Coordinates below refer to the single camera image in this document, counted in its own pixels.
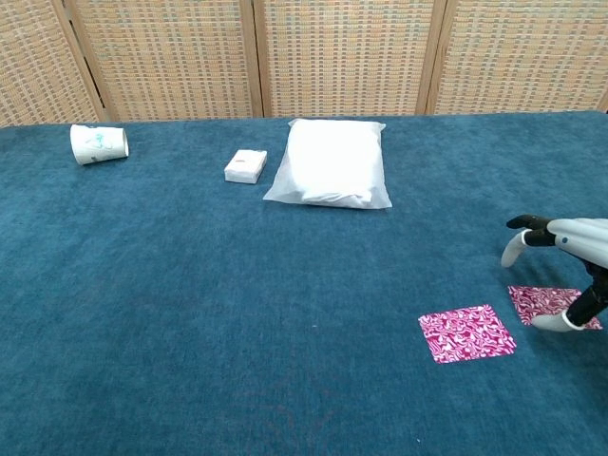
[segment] white plastic bag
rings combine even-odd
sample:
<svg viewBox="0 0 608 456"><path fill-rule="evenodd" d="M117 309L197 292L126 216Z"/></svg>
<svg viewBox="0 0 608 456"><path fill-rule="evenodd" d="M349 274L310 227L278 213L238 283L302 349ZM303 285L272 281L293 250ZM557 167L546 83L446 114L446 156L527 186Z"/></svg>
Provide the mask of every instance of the white plastic bag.
<svg viewBox="0 0 608 456"><path fill-rule="evenodd" d="M265 200L392 207L384 182L383 123L295 119L289 125L285 154Z"/></svg>

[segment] wicker panel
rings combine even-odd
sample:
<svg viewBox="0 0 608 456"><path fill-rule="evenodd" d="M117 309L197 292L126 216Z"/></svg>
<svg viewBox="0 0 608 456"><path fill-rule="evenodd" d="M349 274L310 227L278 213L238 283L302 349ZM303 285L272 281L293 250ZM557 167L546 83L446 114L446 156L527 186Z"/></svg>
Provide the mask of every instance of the wicker panel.
<svg viewBox="0 0 608 456"><path fill-rule="evenodd" d="M268 110L277 117L414 112L432 0L258 3L267 115Z"/></svg>
<svg viewBox="0 0 608 456"><path fill-rule="evenodd" d="M98 121L48 0L0 2L0 125Z"/></svg>
<svg viewBox="0 0 608 456"><path fill-rule="evenodd" d="M238 0L72 0L119 120L249 117Z"/></svg>
<svg viewBox="0 0 608 456"><path fill-rule="evenodd" d="M461 0L434 112L595 109L607 29L606 0Z"/></svg>

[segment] white paper cup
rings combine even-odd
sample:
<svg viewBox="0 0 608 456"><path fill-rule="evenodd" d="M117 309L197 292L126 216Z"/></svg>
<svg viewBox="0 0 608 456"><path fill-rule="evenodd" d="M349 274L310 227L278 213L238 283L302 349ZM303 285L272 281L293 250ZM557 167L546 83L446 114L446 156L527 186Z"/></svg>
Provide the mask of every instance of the white paper cup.
<svg viewBox="0 0 608 456"><path fill-rule="evenodd" d="M69 129L74 158L79 164L105 162L129 156L124 128L73 125Z"/></svg>

